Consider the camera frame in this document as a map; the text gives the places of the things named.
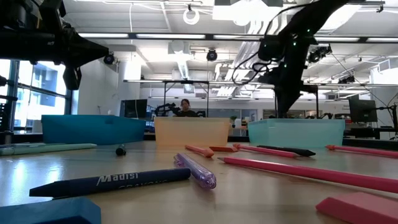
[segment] black crayon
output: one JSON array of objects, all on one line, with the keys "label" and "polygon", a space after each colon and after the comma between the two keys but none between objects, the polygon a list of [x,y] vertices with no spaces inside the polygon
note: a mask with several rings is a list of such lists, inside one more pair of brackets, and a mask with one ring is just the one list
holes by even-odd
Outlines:
[{"label": "black crayon", "polygon": [[126,155],[126,147],[123,144],[120,144],[115,151],[116,155],[118,156],[125,156]]},{"label": "black crayon", "polygon": [[257,147],[263,147],[266,149],[273,149],[273,150],[279,150],[279,151],[285,151],[285,152],[294,152],[300,156],[305,156],[305,157],[310,157],[310,156],[316,155],[315,152],[309,151],[307,149],[296,149],[296,148],[276,147],[276,146],[257,146]]},{"label": "black crayon", "polygon": [[30,189],[29,196],[53,198],[76,197],[110,190],[185,180],[190,176],[190,169],[179,168],[61,180]]}]

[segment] plastic bin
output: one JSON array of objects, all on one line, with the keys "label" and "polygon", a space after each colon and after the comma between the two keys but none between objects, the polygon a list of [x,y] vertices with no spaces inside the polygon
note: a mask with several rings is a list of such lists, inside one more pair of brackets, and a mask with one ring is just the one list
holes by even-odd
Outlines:
[{"label": "plastic bin", "polygon": [[45,143],[121,144],[144,139],[145,121],[110,115],[43,115]]},{"label": "plastic bin", "polygon": [[157,146],[225,146],[229,118],[155,118]]},{"label": "plastic bin", "polygon": [[248,124],[250,144],[321,148],[343,142],[342,119],[265,119]]}]

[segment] person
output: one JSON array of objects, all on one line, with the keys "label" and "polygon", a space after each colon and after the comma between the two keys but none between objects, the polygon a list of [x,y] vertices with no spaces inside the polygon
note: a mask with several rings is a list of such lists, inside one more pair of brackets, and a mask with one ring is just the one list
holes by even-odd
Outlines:
[{"label": "person", "polygon": [[197,118],[198,115],[196,114],[196,112],[192,111],[190,109],[190,107],[191,107],[191,104],[189,103],[189,100],[183,99],[181,101],[181,111],[178,114],[176,114],[176,116]]}]

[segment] wall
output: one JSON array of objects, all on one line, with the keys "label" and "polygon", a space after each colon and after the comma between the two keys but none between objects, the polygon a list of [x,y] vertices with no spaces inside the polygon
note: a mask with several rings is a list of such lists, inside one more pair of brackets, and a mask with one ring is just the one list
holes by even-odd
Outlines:
[{"label": "wall", "polygon": [[119,73],[102,61],[95,60],[81,67],[80,88],[73,92],[72,114],[119,115],[121,100],[139,98],[139,83],[124,83],[126,63],[119,64]]}]

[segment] blue eraser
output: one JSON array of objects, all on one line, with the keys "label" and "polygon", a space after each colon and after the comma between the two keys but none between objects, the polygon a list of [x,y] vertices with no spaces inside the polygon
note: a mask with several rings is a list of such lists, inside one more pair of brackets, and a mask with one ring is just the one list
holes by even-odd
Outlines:
[{"label": "blue eraser", "polygon": [[101,209],[86,197],[0,207],[2,224],[101,224]]}]

